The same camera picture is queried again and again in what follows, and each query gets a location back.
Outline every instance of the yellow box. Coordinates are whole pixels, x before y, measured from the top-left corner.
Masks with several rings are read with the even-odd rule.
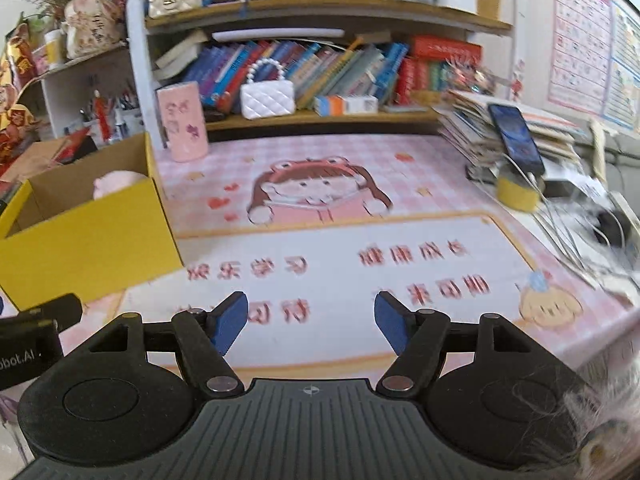
[[[93,200],[94,180],[115,170],[148,178]],[[68,292],[86,303],[181,266],[147,135],[30,178],[0,216],[0,286],[19,310]]]

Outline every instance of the phone screen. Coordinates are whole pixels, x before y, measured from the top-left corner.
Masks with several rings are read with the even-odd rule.
[[[503,105],[489,105],[488,108],[507,155],[524,173],[542,176],[545,166],[520,110]]]

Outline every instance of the silver screw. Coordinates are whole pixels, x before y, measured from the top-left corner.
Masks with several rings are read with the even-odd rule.
[[[230,392],[236,386],[238,386],[238,381],[226,375],[212,377],[207,381],[207,388],[212,392]]]
[[[382,385],[392,392],[407,392],[414,387],[414,382],[409,377],[403,375],[391,375],[385,377]]]

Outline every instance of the cartoon chick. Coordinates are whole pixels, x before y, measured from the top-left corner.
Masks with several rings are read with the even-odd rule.
[[[545,275],[532,273],[520,295],[520,315],[542,328],[557,328],[574,322],[582,306],[563,288],[549,285]]]

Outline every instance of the pink cylinder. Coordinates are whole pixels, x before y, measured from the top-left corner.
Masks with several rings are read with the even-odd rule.
[[[198,84],[192,81],[161,88],[158,103],[172,159],[189,162],[207,155],[209,141]]]

